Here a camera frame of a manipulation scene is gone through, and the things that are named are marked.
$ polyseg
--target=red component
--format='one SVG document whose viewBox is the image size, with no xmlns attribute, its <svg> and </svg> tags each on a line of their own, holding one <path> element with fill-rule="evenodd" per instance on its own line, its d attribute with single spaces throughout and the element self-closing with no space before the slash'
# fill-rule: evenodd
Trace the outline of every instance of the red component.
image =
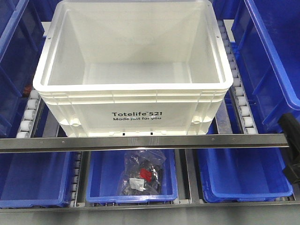
<svg viewBox="0 0 300 225">
<path fill-rule="evenodd" d="M 146 169 L 141 169 L 140 171 L 140 178 L 144 178 L 146 181 L 151 182 L 152 180 L 152 173 Z"/>
</svg>

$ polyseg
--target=black handle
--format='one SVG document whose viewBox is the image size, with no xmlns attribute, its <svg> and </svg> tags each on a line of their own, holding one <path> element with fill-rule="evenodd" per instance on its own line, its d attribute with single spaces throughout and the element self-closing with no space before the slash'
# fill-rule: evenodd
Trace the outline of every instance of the black handle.
<svg viewBox="0 0 300 225">
<path fill-rule="evenodd" d="M 290 146 L 289 157 L 292 159 L 283 173 L 291 184 L 300 183 L 300 123 L 291 113 L 283 114 L 278 123 L 286 135 Z"/>
</svg>

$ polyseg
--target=gray floor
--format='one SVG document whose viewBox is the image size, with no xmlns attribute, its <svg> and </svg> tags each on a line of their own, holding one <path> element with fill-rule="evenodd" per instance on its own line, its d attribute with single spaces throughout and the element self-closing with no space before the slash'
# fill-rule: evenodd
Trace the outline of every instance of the gray floor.
<svg viewBox="0 0 300 225">
<path fill-rule="evenodd" d="M 0 214 L 0 225 L 297 225 L 300 205 Z"/>
</svg>

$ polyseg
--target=metal rail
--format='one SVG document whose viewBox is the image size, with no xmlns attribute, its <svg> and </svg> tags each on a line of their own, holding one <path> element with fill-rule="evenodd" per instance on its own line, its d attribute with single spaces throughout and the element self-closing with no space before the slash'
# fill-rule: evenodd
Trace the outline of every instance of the metal rail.
<svg viewBox="0 0 300 225">
<path fill-rule="evenodd" d="M 0 213 L 16 212 L 65 212 L 65 211 L 99 211 L 99 210 L 138 210 L 138 209 L 168 209 L 168 208 L 189 208 L 189 207 L 234 207 L 234 206 L 270 206 L 270 205 L 296 205 L 300 201 L 282 202 L 227 202 L 227 203 L 200 203 L 200 204 L 161 204 L 161 205 L 114 205 L 114 206 L 85 206 L 75 208 L 30 208 L 30 209 L 1 209 Z"/>
<path fill-rule="evenodd" d="M 288 147 L 284 134 L 0 139 L 0 153 Z"/>
</svg>

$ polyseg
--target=plastic bag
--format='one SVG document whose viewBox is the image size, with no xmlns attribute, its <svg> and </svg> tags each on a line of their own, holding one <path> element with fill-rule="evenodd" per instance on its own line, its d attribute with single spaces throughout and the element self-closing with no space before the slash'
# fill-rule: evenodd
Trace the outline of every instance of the plastic bag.
<svg viewBox="0 0 300 225">
<path fill-rule="evenodd" d="M 159 195 L 164 162 L 161 150 L 127 151 L 117 195 Z"/>
</svg>

